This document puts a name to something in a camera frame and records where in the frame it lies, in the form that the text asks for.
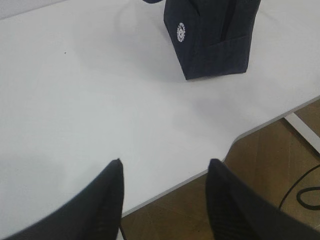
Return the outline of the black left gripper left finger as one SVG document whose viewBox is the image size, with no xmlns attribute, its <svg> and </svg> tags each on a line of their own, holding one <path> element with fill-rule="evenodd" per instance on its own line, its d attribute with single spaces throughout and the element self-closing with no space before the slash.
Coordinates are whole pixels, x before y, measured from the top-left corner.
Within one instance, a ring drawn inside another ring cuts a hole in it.
<svg viewBox="0 0 320 240">
<path fill-rule="evenodd" d="M 112 160 L 85 187 L 72 188 L 52 164 L 0 168 L 3 240 L 116 240 L 124 202 L 124 169 Z"/>
</svg>

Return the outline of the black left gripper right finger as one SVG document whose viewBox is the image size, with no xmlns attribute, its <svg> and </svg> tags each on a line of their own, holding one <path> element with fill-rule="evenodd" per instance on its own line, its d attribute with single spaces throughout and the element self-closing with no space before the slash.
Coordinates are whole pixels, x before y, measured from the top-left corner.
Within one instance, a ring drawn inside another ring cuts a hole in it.
<svg viewBox="0 0 320 240">
<path fill-rule="evenodd" d="M 216 240 L 318 240 L 320 233 L 263 200 L 219 159 L 205 182 L 206 209 Z"/>
</svg>

